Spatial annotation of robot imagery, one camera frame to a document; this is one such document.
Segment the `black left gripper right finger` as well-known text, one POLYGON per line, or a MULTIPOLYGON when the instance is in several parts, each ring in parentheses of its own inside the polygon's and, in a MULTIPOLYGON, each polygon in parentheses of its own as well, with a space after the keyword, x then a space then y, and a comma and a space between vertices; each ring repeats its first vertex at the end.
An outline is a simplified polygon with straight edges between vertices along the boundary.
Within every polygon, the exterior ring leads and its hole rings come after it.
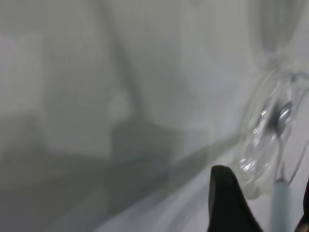
POLYGON ((307 182, 303 198, 303 216, 299 221, 296 232, 309 232, 309 181, 307 182))

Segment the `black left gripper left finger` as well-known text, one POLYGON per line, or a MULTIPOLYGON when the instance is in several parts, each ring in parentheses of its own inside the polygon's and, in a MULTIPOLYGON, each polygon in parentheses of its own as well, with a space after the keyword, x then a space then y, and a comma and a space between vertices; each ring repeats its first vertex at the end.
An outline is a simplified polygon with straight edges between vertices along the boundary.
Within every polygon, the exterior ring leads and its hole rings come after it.
POLYGON ((222 165, 211 168, 208 198, 209 232, 261 232, 233 171, 222 165))

